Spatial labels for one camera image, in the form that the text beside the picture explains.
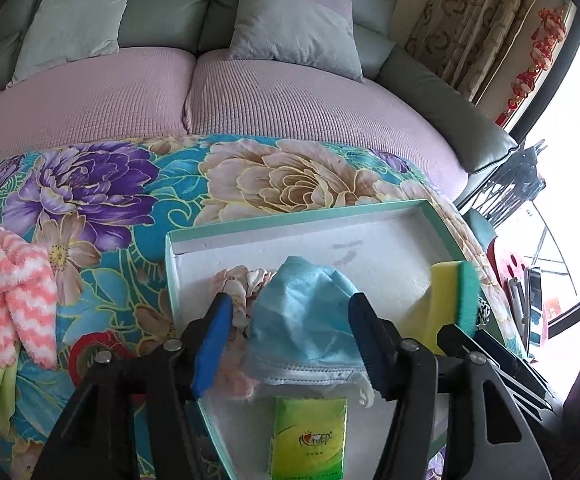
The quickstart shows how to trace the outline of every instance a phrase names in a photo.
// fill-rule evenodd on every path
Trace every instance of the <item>pink striped towel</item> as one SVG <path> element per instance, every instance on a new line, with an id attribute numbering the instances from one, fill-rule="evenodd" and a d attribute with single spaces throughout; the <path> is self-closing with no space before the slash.
<path id="1" fill-rule="evenodd" d="M 0 367 L 14 364 L 17 337 L 39 366 L 56 366 L 56 301 L 46 250 L 0 231 Z"/>

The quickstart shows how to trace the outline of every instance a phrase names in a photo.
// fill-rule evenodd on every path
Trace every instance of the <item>gray pillow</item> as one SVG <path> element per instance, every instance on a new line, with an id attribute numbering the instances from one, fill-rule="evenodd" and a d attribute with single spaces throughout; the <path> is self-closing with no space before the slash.
<path id="1" fill-rule="evenodd" d="M 239 0 L 228 59 L 272 59 L 363 78 L 350 0 Z"/>
<path id="2" fill-rule="evenodd" d="M 128 0 L 43 0 L 23 40 L 12 76 L 16 84 L 54 66 L 116 54 Z"/>

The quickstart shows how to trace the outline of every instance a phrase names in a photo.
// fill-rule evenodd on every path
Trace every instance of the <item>sofa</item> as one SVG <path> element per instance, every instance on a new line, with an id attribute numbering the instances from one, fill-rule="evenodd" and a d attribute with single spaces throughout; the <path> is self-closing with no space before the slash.
<path id="1" fill-rule="evenodd" d="M 351 0 L 362 82 L 277 61 L 227 60 L 239 0 L 128 0 L 118 54 L 6 89 L 41 1 L 8 0 L 0 10 L 0 158 L 134 136 L 287 137 L 404 157 L 453 200 L 468 174 L 517 148 L 388 38 L 397 0 Z"/>

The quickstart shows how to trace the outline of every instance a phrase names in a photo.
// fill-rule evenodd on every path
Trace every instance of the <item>patterned curtain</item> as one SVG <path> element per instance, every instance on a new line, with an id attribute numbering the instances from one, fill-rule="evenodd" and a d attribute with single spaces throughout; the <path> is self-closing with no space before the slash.
<path id="1" fill-rule="evenodd" d="M 406 50 L 471 101 L 482 94 L 535 0 L 430 0 Z"/>

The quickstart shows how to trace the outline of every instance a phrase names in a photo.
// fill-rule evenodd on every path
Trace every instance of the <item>face mask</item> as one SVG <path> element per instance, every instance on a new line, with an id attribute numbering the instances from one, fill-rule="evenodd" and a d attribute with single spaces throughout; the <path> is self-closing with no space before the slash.
<path id="1" fill-rule="evenodd" d="M 362 397 L 372 397 L 347 320 L 355 292 L 333 267 L 289 256 L 254 302 L 246 375 L 268 384 L 361 383 Z"/>

